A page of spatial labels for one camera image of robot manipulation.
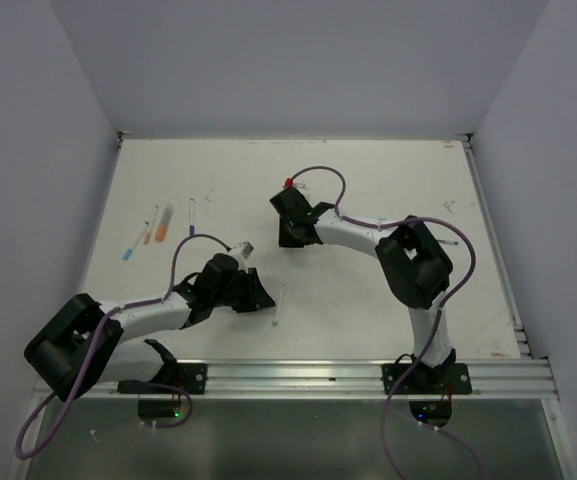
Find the orange highlighter marker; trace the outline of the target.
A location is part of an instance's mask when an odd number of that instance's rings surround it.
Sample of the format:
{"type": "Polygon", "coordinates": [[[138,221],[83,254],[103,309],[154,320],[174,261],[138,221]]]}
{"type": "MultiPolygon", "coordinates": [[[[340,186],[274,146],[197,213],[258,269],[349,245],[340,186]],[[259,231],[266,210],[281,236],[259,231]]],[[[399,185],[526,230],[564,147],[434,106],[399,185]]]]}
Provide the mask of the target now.
{"type": "Polygon", "coordinates": [[[159,224],[155,232],[155,240],[157,242],[163,242],[166,239],[173,214],[174,205],[172,203],[167,203],[162,210],[159,224]]]}

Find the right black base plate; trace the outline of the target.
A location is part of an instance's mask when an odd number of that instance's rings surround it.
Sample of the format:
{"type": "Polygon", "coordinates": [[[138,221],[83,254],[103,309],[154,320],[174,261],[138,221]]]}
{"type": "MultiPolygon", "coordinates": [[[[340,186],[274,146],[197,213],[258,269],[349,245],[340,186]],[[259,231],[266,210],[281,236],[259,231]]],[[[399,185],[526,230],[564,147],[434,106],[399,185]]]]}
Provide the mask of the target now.
{"type": "Polygon", "coordinates": [[[388,394],[397,384],[394,395],[440,395],[473,393],[468,366],[456,360],[455,351],[436,367],[420,363],[411,373],[406,371],[412,365],[403,359],[410,357],[404,354],[395,362],[381,365],[381,381],[384,392],[388,394]]]}

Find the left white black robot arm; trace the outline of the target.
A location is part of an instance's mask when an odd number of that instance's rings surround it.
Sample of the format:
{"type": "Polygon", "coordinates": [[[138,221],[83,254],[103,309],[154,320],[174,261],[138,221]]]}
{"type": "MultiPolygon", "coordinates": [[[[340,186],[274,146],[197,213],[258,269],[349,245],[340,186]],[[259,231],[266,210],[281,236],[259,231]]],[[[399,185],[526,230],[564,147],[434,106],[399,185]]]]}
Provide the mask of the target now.
{"type": "Polygon", "coordinates": [[[62,401],[105,382],[140,381],[161,393],[175,383],[176,360],[153,334],[188,329],[218,308],[248,314],[274,305],[243,255],[218,253],[164,299],[120,304],[73,296],[28,343],[24,358],[62,401]]]}

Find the aluminium rail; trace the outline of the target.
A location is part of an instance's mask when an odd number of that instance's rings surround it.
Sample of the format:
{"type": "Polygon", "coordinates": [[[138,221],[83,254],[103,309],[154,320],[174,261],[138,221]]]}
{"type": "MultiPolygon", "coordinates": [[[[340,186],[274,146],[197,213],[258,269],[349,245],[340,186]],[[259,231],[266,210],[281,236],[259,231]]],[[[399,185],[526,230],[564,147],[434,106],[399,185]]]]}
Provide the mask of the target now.
{"type": "MultiPolygon", "coordinates": [[[[299,361],[179,360],[207,365],[204,396],[211,399],[380,399],[386,395],[381,381],[384,360],[299,361]]],[[[550,364],[546,360],[470,360],[473,393],[469,395],[399,395],[410,399],[471,397],[473,399],[552,399],[557,396],[550,364]]],[[[117,363],[107,368],[90,395],[119,393],[122,380],[149,379],[164,366],[162,361],[117,363]]]]}

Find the green white pen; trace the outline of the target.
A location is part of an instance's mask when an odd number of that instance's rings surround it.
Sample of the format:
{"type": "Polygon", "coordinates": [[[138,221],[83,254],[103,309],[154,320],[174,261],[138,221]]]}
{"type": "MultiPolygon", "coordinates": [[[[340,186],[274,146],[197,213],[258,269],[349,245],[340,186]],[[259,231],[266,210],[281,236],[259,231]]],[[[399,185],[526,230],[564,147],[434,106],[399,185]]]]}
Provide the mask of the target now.
{"type": "Polygon", "coordinates": [[[280,288],[279,288],[278,295],[277,295],[276,309],[275,309],[274,317],[272,320],[272,326],[273,327],[277,327],[279,325],[280,320],[281,320],[281,314],[282,314],[282,309],[283,309],[284,299],[285,299],[285,291],[286,291],[285,284],[281,284],[280,288]]]}

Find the light blue capped pen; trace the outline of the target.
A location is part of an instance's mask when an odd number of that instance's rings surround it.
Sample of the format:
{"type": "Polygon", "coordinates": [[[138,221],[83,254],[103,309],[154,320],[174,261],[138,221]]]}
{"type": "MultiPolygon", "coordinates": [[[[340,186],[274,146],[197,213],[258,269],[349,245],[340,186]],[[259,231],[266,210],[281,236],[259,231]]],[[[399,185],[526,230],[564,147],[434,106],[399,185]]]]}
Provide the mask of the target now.
{"type": "Polygon", "coordinates": [[[138,245],[142,242],[143,237],[145,236],[145,234],[147,233],[149,229],[149,222],[145,221],[144,225],[142,227],[142,229],[139,231],[139,234],[137,235],[137,238],[132,242],[132,244],[125,250],[123,256],[122,256],[122,260],[123,261],[128,261],[130,259],[130,257],[132,256],[132,254],[134,253],[135,249],[138,247],[138,245]]]}

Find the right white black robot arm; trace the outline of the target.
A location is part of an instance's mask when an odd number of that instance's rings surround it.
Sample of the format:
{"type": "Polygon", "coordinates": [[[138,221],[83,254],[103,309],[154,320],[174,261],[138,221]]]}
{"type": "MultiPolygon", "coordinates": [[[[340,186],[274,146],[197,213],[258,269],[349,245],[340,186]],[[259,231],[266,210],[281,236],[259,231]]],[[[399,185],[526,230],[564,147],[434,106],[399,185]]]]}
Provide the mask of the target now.
{"type": "Polygon", "coordinates": [[[391,293],[410,316],[417,365],[404,384],[424,393],[444,386],[456,354],[440,303],[453,264],[430,230],[412,216],[395,227],[373,219],[349,220],[330,203],[311,205],[295,187],[284,188],[270,203],[279,215],[280,247],[335,245],[377,259],[391,293]]]}

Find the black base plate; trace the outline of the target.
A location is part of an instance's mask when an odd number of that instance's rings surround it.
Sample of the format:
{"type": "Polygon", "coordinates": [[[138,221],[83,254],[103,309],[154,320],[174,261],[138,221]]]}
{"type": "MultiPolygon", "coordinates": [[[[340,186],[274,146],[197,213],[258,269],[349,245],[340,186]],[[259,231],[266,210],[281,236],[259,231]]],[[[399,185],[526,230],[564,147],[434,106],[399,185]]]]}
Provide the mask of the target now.
{"type": "Polygon", "coordinates": [[[190,395],[203,395],[208,379],[204,363],[165,364],[147,381],[122,380],[118,383],[120,394],[178,394],[183,390],[190,395]]]}
{"type": "Polygon", "coordinates": [[[412,365],[403,359],[410,357],[404,354],[395,362],[381,365],[381,381],[384,392],[388,394],[397,384],[394,395],[440,395],[473,393],[468,366],[456,360],[455,351],[436,367],[420,363],[411,373],[406,371],[412,365]]]}

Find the purple capped white pen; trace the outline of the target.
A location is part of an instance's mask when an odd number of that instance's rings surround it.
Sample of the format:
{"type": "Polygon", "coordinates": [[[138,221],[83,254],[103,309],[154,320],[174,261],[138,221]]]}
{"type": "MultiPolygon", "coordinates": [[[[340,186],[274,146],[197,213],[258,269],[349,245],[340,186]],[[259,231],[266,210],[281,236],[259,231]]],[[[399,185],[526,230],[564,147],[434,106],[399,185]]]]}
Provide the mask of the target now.
{"type": "Polygon", "coordinates": [[[195,235],[195,199],[190,198],[188,202],[188,226],[189,226],[189,236],[195,235]]]}

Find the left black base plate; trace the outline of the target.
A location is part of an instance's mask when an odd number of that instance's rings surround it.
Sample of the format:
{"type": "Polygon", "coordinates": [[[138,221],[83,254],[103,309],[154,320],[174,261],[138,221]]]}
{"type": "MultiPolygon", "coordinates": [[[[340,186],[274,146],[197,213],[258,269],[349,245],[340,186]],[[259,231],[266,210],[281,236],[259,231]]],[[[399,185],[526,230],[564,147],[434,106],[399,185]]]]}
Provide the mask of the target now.
{"type": "Polygon", "coordinates": [[[183,390],[190,395],[203,395],[208,379],[204,363],[165,364],[147,381],[122,380],[118,383],[120,394],[178,394],[183,390]]]}

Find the thin orange capped pen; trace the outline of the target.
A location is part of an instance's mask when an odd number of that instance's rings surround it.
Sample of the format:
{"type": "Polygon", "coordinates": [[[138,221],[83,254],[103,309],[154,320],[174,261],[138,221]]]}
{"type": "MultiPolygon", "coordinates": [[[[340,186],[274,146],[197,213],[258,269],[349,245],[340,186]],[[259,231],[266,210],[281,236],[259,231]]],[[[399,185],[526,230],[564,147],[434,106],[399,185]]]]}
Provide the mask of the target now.
{"type": "Polygon", "coordinates": [[[152,213],[152,215],[148,221],[148,227],[147,227],[146,233],[145,233],[144,238],[143,238],[143,244],[144,245],[148,245],[151,241],[152,234],[154,231],[154,226],[155,226],[157,216],[158,216],[158,212],[159,212],[159,206],[154,205],[154,211],[153,211],[153,213],[152,213]]]}

